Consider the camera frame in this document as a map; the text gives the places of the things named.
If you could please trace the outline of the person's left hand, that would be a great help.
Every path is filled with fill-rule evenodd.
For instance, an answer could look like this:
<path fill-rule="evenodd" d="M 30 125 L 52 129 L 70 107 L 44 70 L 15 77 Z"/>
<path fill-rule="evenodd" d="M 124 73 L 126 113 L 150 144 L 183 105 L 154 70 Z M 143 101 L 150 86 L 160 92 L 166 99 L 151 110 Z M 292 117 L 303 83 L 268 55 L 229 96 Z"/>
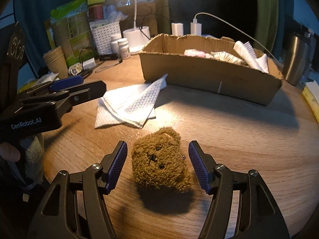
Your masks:
<path fill-rule="evenodd" d="M 0 144 L 0 155 L 4 160 L 10 162 L 17 162 L 21 157 L 19 150 L 6 142 Z"/>

